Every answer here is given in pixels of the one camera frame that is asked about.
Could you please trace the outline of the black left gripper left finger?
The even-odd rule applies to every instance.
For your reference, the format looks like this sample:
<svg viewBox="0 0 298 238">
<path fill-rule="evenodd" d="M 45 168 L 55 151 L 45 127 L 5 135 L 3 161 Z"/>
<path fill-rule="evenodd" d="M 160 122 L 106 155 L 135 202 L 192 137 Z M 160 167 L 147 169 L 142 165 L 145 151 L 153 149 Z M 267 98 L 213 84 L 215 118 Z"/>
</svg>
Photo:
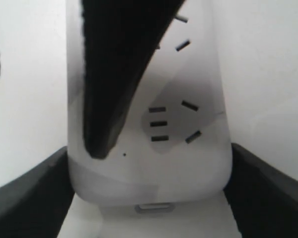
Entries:
<svg viewBox="0 0 298 238">
<path fill-rule="evenodd" d="M 63 147 L 0 187 L 0 238 L 56 238 L 74 194 Z"/>
</svg>

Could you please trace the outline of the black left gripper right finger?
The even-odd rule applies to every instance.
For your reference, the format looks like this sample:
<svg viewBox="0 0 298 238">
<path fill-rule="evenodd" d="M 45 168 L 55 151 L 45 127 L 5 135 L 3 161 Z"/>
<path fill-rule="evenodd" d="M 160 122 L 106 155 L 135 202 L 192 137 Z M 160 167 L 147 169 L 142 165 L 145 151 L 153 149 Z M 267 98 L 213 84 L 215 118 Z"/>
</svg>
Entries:
<svg viewBox="0 0 298 238">
<path fill-rule="evenodd" d="M 224 188 L 244 238 L 298 238 L 298 181 L 239 144 L 232 145 L 232 172 Z"/>
</svg>

